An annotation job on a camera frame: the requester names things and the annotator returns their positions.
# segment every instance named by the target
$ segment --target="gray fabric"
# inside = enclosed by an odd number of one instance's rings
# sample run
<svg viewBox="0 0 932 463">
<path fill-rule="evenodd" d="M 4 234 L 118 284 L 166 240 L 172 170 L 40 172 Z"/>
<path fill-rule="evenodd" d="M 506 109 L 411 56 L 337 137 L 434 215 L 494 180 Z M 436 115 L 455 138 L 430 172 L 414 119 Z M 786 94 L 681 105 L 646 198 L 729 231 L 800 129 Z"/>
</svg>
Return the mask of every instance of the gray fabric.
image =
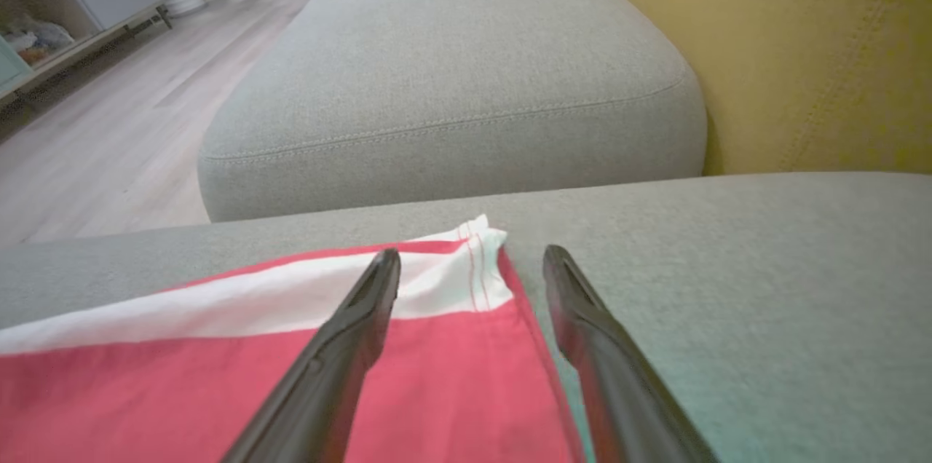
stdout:
<svg viewBox="0 0 932 463">
<path fill-rule="evenodd" d="M 695 75 L 625 0 L 311 0 L 200 152 L 212 221 L 699 175 Z"/>
<path fill-rule="evenodd" d="M 443 231 L 485 212 L 509 231 L 550 347 L 540 258 L 559 243 L 722 461 L 923 461 L 929 199 L 925 175 L 735 175 L 21 245 L 0 252 L 0 325 L 283 254 Z M 557 364 L 582 410 L 572 369 Z"/>
</svg>

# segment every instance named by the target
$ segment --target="yellow upholstery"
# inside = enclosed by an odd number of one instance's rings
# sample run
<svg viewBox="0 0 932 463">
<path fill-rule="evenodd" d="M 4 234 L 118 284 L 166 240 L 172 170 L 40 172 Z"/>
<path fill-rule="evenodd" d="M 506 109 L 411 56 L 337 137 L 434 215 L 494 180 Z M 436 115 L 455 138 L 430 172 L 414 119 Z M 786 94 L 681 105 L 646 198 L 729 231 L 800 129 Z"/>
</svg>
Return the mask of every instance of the yellow upholstery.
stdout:
<svg viewBox="0 0 932 463">
<path fill-rule="evenodd" d="M 690 62 L 706 173 L 932 172 L 932 0 L 629 0 Z"/>
</svg>

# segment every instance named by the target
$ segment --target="gray sofa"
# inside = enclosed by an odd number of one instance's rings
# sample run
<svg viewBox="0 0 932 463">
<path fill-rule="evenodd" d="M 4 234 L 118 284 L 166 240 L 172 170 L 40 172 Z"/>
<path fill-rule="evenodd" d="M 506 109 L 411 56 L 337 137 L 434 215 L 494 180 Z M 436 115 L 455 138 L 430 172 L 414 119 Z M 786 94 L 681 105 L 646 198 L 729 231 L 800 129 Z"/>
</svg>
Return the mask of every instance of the gray sofa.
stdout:
<svg viewBox="0 0 932 463">
<path fill-rule="evenodd" d="M 623 0 L 312 0 L 205 139 L 204 203 L 227 222 L 0 251 L 0 327 L 485 213 L 586 443 L 549 243 L 722 461 L 928 459 L 932 178 L 690 178 L 701 101 Z"/>
</svg>

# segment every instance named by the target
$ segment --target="wooden floor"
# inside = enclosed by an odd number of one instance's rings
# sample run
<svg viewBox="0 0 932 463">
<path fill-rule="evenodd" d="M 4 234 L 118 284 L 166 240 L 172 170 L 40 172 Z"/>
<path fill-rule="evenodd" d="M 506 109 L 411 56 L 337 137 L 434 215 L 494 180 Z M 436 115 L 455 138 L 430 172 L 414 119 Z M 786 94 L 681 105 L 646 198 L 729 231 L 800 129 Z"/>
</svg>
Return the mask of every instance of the wooden floor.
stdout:
<svg viewBox="0 0 932 463">
<path fill-rule="evenodd" d="M 0 143 L 0 247 L 208 222 L 204 131 L 307 1 L 209 0 L 7 107 L 7 127 L 33 120 Z"/>
</svg>

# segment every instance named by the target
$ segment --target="red and white cloth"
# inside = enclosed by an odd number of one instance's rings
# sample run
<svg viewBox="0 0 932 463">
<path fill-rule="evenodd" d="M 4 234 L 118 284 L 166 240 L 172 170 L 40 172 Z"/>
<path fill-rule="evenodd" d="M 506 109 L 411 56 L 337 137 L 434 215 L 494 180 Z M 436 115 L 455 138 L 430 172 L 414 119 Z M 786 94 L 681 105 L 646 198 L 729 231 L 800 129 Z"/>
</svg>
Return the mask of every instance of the red and white cloth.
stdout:
<svg viewBox="0 0 932 463">
<path fill-rule="evenodd" d="M 506 233 L 393 244 L 402 278 L 347 461 L 580 461 Z M 375 253 L 279 258 L 0 331 L 0 461 L 215 461 Z"/>
</svg>

